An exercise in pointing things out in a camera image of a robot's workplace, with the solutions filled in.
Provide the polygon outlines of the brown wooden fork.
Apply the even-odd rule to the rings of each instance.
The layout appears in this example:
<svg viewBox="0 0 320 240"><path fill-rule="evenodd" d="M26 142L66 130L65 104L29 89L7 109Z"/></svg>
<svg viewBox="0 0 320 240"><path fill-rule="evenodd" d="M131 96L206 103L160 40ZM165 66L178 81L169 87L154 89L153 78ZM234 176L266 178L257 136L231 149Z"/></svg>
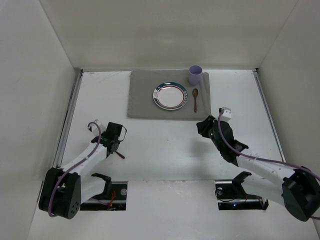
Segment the brown wooden fork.
<svg viewBox="0 0 320 240"><path fill-rule="evenodd" d="M124 155L122 155L121 153L119 153L118 151L115 152L120 158L122 158L123 160L126 159L126 157Z"/></svg>

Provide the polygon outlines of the brown wooden spoon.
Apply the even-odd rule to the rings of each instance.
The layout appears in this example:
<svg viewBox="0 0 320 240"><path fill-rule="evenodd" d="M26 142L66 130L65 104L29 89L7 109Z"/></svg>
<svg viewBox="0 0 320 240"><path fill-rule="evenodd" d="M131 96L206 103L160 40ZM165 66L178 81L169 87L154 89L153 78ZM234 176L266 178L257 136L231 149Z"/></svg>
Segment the brown wooden spoon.
<svg viewBox="0 0 320 240"><path fill-rule="evenodd" d="M192 90L192 96L193 96L193 100L194 100L193 110L194 110L195 113L198 111L198 108L197 108L197 97L198 97L198 94L199 94L198 89L197 89L197 88L194 88L194 89Z"/></svg>

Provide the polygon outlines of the grey cloth placemat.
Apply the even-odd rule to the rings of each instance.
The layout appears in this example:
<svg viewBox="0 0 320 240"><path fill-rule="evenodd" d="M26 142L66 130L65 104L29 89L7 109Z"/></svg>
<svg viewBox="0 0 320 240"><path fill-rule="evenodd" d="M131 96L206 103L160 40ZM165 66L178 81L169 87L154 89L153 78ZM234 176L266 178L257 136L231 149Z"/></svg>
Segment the grey cloth placemat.
<svg viewBox="0 0 320 240"><path fill-rule="evenodd" d="M127 116L132 119L203 121L211 114L210 75L202 74L203 80L193 86L189 83L189 71L134 70L130 74ZM166 82L184 86L188 93L186 104L178 110L164 110L153 100L154 89ZM197 112L194 112L192 91L198 89Z"/></svg>

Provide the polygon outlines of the white plate with green rim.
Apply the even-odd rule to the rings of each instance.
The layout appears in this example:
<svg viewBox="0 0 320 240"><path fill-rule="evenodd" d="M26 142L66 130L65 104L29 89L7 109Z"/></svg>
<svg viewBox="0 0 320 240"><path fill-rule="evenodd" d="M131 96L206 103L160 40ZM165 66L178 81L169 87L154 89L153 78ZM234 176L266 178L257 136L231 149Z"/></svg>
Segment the white plate with green rim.
<svg viewBox="0 0 320 240"><path fill-rule="evenodd" d="M164 82L154 89L152 98L161 109L175 111L187 103L188 92L177 82Z"/></svg>

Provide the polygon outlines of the purple plastic cup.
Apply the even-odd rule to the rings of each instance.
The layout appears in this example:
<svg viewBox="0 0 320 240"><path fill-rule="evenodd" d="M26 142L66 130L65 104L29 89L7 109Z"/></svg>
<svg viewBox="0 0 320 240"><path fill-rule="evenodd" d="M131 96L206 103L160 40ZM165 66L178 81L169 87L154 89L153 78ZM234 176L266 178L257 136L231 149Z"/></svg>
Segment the purple plastic cup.
<svg viewBox="0 0 320 240"><path fill-rule="evenodd" d="M188 82L195 86L203 79L203 69L199 65L192 65L188 69Z"/></svg>

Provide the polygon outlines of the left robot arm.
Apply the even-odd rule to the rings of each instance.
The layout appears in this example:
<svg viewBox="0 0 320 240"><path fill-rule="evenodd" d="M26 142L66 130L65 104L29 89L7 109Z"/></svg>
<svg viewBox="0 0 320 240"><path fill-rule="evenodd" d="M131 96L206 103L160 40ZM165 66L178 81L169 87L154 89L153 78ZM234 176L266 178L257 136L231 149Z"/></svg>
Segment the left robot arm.
<svg viewBox="0 0 320 240"><path fill-rule="evenodd" d="M50 217L71 220L79 211L124 211L128 183L112 181L93 169L113 154L118 154L127 129L118 123L104 126L98 120L88 123L94 134L88 147L74 160L50 168L44 179L38 208Z"/></svg>

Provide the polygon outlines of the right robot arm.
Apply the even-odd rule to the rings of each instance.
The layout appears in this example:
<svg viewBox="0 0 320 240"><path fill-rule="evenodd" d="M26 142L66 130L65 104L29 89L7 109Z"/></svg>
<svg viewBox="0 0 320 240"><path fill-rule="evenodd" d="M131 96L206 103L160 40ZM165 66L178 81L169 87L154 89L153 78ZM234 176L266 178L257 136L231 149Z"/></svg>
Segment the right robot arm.
<svg viewBox="0 0 320 240"><path fill-rule="evenodd" d="M306 167L265 159L236 140L229 123L212 115L196 123L197 132L210 139L221 157L244 171L232 180L236 193L256 195L278 203L296 219L314 219L320 208L320 177Z"/></svg>

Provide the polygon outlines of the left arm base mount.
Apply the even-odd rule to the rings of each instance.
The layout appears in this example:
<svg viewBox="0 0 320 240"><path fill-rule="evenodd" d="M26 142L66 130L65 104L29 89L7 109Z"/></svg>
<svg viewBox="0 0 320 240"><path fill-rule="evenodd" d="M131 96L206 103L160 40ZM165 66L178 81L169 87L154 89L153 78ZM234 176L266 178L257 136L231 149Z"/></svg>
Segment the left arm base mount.
<svg viewBox="0 0 320 240"><path fill-rule="evenodd" d="M128 183L93 173L81 186L81 211L126 210Z"/></svg>

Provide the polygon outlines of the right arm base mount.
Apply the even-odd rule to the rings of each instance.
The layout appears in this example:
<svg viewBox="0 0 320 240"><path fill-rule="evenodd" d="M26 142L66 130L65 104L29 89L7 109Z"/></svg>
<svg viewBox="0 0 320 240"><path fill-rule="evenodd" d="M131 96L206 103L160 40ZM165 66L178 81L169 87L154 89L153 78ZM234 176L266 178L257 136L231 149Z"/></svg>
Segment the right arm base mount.
<svg viewBox="0 0 320 240"><path fill-rule="evenodd" d="M243 171L233 179L221 179L215 182L215 197L220 211L262 210L269 206L269 201L258 195L245 192L242 183L252 174Z"/></svg>

